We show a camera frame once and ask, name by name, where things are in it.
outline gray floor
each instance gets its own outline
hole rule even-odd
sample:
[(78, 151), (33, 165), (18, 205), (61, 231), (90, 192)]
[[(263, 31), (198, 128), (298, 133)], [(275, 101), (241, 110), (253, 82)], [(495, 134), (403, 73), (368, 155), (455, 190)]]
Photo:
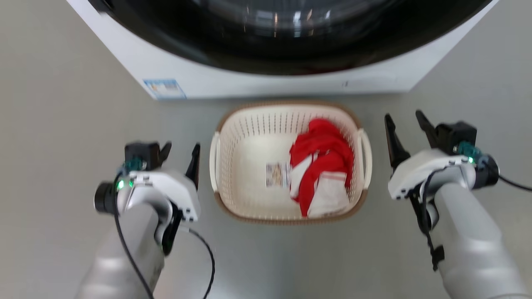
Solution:
[[(203, 145), (194, 227), (210, 241), (217, 276), (210, 298), (447, 298), (433, 273), (408, 202), (388, 198), (383, 117), (391, 112), (412, 152), (428, 146), (414, 110), (434, 122), (465, 119), (509, 177), (532, 184), (532, 2), (502, 0), (405, 95), (342, 99), (373, 147), (368, 200), (329, 225), (267, 227), (225, 215), (207, 167), (212, 133), (243, 101), (157, 103), (127, 74), (63, 0), (0, 4), (0, 293), (2, 298), (72, 298), (110, 217), (92, 207), (134, 139), (173, 141), (168, 165), (185, 170)], [(476, 192), (499, 223), (532, 289), (532, 196), (499, 184)], [(200, 298), (210, 264), (179, 235), (155, 297)]]

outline red and white clothing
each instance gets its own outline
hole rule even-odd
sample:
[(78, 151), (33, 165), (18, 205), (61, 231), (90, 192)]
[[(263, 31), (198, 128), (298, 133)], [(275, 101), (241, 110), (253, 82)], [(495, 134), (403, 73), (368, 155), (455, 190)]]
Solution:
[(346, 208), (353, 173), (353, 151), (342, 133), (326, 119), (314, 119), (290, 149), (290, 196), (301, 215), (318, 217)]

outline basket handle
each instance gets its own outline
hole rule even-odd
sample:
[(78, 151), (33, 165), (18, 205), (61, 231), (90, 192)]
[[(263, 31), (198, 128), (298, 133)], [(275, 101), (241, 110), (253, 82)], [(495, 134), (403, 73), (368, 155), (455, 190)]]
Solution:
[(371, 145), (369, 143), (368, 134), (364, 129), (360, 129), (358, 133), (359, 144), (359, 165), (364, 168), (364, 189), (368, 189), (371, 182), (371, 173), (373, 171), (373, 155), (371, 153)]
[(214, 192), (218, 192), (218, 172), (220, 165), (220, 133), (215, 132), (211, 141), (211, 152), (209, 154), (209, 173), (211, 175), (211, 185)]

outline white washing machine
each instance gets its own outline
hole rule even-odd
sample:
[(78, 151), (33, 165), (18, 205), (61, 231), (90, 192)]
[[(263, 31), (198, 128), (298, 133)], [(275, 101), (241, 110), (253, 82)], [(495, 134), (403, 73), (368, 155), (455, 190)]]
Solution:
[(68, 0), (155, 99), (412, 89), (498, 0)]

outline white laundry basket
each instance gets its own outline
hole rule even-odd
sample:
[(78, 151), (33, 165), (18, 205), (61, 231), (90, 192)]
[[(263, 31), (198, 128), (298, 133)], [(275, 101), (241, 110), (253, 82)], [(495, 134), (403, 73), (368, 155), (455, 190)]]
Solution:
[[(285, 186), (267, 186), (267, 165), (286, 165), (289, 150), (309, 121), (326, 118), (344, 134), (354, 152), (353, 179), (344, 211), (323, 218), (301, 216), (299, 204)], [(221, 120), (211, 143), (210, 175), (221, 207), (239, 220), (277, 225), (334, 221), (352, 216), (362, 206), (371, 180), (368, 136), (353, 113), (324, 102), (250, 104)]]

